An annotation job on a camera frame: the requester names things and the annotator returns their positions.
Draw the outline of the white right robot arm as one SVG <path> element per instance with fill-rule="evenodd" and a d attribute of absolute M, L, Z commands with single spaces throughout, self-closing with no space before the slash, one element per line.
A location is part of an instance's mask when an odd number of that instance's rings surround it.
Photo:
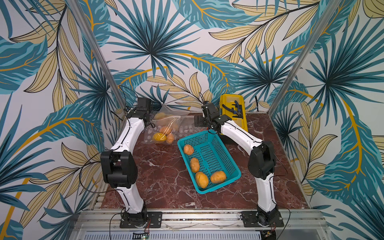
<path fill-rule="evenodd" d="M 203 115 L 195 117 L 196 127 L 207 127 L 223 134 L 249 154 L 248 170 L 255 177 L 258 192 L 256 217 L 241 214 L 245 225 L 283 227 L 284 222 L 275 200 L 274 184 L 276 155 L 272 142 L 263 141 L 238 126 L 229 116 L 220 114 L 213 103 L 205 101 Z"/>

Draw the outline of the teal plastic basket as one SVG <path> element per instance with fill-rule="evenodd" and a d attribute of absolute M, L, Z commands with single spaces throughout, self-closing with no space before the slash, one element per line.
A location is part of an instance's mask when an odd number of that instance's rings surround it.
<path fill-rule="evenodd" d="M 183 148 L 185 145 L 193 146 L 195 151 L 191 156 L 184 154 Z M 201 195 L 223 188 L 240 179 L 242 175 L 236 162 L 217 134 L 213 134 L 209 131 L 202 131 L 178 140 L 178 147 L 193 185 L 196 191 Z M 213 184 L 210 181 L 205 189 L 199 188 L 195 179 L 196 173 L 193 173 L 190 168 L 190 160 L 192 158 L 197 158 L 199 160 L 200 172 L 203 172 L 209 178 L 209 181 L 211 180 L 211 175 L 217 171 L 224 171 L 226 173 L 226 181 L 220 184 Z"/>

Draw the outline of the yellow potato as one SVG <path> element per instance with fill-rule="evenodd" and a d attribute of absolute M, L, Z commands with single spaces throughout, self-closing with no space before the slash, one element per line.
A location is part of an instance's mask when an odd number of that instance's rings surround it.
<path fill-rule="evenodd" d="M 157 113 L 157 114 L 155 114 L 153 120 L 155 120 L 155 121 L 162 120 L 162 119 L 167 118 L 167 117 L 168 117 L 168 115 L 165 113 Z"/>

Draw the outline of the clear dotted bag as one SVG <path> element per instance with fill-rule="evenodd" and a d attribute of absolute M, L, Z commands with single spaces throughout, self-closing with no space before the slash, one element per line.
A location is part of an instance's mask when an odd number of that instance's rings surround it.
<path fill-rule="evenodd" d="M 195 117 L 194 116 L 186 116 L 182 118 L 180 123 L 180 127 L 177 130 L 176 136 L 178 139 L 205 131 L 207 128 L 196 127 L 195 126 Z"/>
<path fill-rule="evenodd" d="M 152 120 L 145 129 L 143 142 L 145 144 L 173 145 L 178 139 L 177 133 L 181 123 L 181 116 Z"/>

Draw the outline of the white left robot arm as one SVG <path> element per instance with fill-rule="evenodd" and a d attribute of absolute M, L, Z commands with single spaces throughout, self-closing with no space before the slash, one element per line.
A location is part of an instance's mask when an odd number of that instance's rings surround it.
<path fill-rule="evenodd" d="M 137 106 L 126 113 L 124 128 L 112 149 L 101 153 L 104 182 L 119 193 L 125 205 L 121 213 L 121 228 L 142 228 L 149 224 L 146 204 L 136 185 L 138 167 L 133 151 L 151 121 L 151 110 L 150 99 L 138 98 Z"/>

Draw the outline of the clear zipper bag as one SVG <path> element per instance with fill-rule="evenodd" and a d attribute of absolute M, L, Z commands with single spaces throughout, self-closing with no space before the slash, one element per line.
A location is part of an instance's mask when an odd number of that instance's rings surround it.
<path fill-rule="evenodd" d="M 175 110 L 163 104 L 153 117 L 152 122 L 156 126 L 178 128 L 183 118 L 188 116 L 189 113 L 188 110 Z"/>

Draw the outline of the potato orange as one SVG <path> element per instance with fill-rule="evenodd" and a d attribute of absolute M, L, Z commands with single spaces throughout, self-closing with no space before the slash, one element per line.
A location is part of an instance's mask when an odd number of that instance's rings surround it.
<path fill-rule="evenodd" d="M 164 135 L 169 135 L 172 133 L 172 130 L 173 129 L 170 126 L 164 126 L 160 128 L 159 133 L 162 133 Z"/>

